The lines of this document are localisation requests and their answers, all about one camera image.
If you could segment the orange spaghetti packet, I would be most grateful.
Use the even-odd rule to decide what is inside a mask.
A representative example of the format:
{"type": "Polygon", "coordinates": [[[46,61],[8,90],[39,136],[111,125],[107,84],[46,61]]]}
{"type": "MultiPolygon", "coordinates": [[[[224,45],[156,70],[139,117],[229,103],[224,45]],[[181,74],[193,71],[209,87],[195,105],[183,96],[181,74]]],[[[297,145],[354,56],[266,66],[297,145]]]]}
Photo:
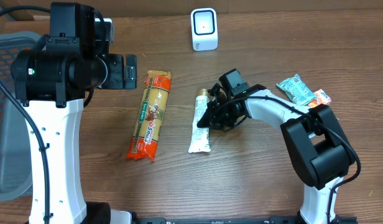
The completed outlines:
{"type": "Polygon", "coordinates": [[[149,70],[127,153],[128,159],[154,160],[172,81],[170,72],[149,70]]]}

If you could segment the teal snack packet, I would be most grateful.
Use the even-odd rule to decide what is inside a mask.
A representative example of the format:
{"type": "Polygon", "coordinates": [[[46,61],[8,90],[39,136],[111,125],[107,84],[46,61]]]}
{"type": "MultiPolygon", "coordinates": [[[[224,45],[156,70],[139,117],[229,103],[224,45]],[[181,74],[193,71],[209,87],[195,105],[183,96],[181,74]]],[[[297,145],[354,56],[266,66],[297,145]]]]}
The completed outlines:
{"type": "Polygon", "coordinates": [[[316,95],[306,86],[298,74],[277,83],[276,86],[296,105],[306,106],[317,99],[316,95]]]}

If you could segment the orange flame-print box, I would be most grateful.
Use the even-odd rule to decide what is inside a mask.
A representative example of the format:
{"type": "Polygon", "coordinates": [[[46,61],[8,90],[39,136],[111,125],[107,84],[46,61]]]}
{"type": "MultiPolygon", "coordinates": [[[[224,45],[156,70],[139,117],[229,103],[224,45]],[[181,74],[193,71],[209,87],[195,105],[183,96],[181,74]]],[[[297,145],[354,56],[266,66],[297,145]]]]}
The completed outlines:
{"type": "Polygon", "coordinates": [[[322,90],[319,89],[314,92],[315,98],[308,103],[308,106],[314,108],[318,105],[329,105],[331,98],[322,90]]]}

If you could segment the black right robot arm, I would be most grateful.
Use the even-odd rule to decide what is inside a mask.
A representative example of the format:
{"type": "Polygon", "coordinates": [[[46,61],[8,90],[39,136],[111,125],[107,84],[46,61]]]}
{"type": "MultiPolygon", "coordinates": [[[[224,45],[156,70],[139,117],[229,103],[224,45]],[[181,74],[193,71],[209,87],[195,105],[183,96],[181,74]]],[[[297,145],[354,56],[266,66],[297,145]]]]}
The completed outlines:
{"type": "Polygon", "coordinates": [[[208,95],[212,99],[199,128],[227,132],[253,118],[281,130],[304,183],[303,203],[295,216],[272,216],[266,223],[357,223],[355,217],[335,214],[338,189],[360,174],[361,162],[329,106],[311,108],[279,98],[262,85],[250,86],[237,69],[220,76],[208,95]]]}

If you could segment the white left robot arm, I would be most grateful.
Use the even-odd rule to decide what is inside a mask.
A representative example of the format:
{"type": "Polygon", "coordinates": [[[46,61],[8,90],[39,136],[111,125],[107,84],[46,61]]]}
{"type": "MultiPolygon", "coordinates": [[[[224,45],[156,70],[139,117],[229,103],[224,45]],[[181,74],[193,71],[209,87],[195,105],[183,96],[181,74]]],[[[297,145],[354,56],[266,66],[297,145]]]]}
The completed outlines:
{"type": "Polygon", "coordinates": [[[79,132],[95,89],[137,86],[135,55],[111,54],[111,19],[91,6],[54,2],[50,32],[11,66],[17,106],[27,120],[32,163],[30,223],[131,223],[132,213],[86,202],[79,132]]]}

